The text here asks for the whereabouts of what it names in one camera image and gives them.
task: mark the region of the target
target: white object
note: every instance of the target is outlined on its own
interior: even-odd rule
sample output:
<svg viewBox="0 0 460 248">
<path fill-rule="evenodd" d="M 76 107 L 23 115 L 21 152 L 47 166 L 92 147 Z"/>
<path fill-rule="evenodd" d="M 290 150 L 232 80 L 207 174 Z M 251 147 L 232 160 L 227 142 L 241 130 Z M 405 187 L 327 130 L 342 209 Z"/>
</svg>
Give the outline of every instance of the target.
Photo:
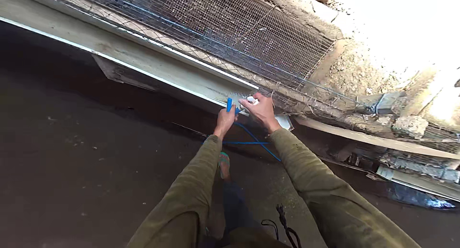
<svg viewBox="0 0 460 248">
<path fill-rule="evenodd" d="M 252 97 L 252 96 L 248 96 L 248 97 L 246 98 L 246 100 L 247 100 L 249 103 L 251 103 L 252 105 L 256 105 L 256 104 L 259 103 L 259 99 L 256 99 L 256 98 L 254 98 L 254 97 Z M 242 104 L 240 104 L 239 109 L 240 109 L 241 111 L 244 111 L 244 112 L 246 112 L 246 113 L 249 114 L 249 111 L 248 111 Z"/>
</svg>

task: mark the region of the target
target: wire mesh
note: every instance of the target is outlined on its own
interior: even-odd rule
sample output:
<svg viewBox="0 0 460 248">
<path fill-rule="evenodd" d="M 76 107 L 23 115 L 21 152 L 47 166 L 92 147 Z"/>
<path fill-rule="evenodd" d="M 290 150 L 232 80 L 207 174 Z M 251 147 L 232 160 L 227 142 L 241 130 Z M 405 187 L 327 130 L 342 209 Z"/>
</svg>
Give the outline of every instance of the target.
<svg viewBox="0 0 460 248">
<path fill-rule="evenodd" d="M 257 0 L 90 0 L 297 88 L 333 41 Z"/>
</svg>

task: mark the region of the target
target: black cord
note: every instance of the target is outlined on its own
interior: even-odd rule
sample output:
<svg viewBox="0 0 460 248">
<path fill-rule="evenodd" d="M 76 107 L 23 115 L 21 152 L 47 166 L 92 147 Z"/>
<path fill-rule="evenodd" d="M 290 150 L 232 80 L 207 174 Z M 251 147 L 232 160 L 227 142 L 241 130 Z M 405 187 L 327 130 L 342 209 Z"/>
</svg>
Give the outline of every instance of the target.
<svg viewBox="0 0 460 248">
<path fill-rule="evenodd" d="M 273 224 L 268 224 L 268 223 L 264 223 L 264 221 L 269 221 L 269 222 L 272 222 Z M 271 227 L 273 227 L 275 229 L 275 233 L 276 233 L 276 239 L 279 241 L 280 240 L 280 236 L 278 234 L 278 226 L 276 225 L 275 222 L 273 222 L 273 220 L 262 220 L 260 222 L 261 225 L 269 225 Z"/>
<path fill-rule="evenodd" d="M 292 228 L 287 226 L 286 217 L 284 216 L 283 204 L 277 205 L 276 210 L 278 211 L 278 214 L 280 215 L 281 225 L 283 225 L 284 231 L 286 232 L 286 236 L 288 237 L 289 241 L 291 242 L 292 247 L 293 248 L 302 248 L 302 245 L 300 244 L 300 238 L 297 235 L 297 233 Z M 297 245 L 295 245 L 294 240 L 291 237 L 291 233 L 294 234 L 295 239 L 297 241 Z"/>
</svg>

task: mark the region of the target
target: olive green sleeve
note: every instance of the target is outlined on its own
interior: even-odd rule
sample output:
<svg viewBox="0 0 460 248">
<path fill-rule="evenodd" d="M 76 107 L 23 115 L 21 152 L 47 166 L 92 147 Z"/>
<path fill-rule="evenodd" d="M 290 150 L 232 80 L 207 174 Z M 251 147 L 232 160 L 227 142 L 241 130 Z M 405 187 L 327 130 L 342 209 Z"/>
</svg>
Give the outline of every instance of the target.
<svg viewBox="0 0 460 248">
<path fill-rule="evenodd" d="M 286 129 L 271 140 L 328 247 L 419 247 Z"/>
<path fill-rule="evenodd" d="M 196 246 L 206 226 L 221 149 L 222 141 L 217 136 L 206 139 L 142 222 L 128 248 Z"/>
</svg>

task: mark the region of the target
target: white painted beam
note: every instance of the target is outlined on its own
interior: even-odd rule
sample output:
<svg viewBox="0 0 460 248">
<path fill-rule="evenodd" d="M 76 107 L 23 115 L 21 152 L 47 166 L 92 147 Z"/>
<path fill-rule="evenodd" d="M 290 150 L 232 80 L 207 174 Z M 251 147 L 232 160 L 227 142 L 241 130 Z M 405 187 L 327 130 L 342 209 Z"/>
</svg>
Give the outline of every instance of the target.
<svg viewBox="0 0 460 248">
<path fill-rule="evenodd" d="M 33 0 L 0 0 L 0 21 L 104 57 L 223 107 L 227 98 L 238 99 L 256 90 L 217 77 Z"/>
</svg>

